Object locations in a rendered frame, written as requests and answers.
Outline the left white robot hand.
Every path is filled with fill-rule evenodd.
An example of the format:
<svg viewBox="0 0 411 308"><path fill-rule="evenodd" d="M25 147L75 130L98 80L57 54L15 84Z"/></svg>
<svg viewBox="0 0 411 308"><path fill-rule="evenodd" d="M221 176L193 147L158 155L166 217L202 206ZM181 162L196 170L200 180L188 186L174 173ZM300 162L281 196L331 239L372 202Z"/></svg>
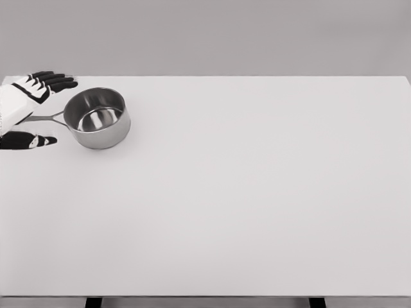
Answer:
<svg viewBox="0 0 411 308"><path fill-rule="evenodd" d="M0 86L0 150L32 150L57 143L52 135L40 135L12 128L31 116L52 95L78 86L64 73L39 71Z"/></svg>

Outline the steel saucepan with long handle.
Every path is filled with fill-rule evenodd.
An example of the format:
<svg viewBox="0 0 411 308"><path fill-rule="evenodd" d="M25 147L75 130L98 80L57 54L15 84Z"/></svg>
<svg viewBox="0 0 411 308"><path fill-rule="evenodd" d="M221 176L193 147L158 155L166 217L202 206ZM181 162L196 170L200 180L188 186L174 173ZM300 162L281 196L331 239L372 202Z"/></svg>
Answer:
<svg viewBox="0 0 411 308"><path fill-rule="evenodd" d="M131 127L124 97L114 89L95 87L74 95L63 111L30 115L24 122L52 121L65 126L82 146L92 150L112 148L123 141Z"/></svg>

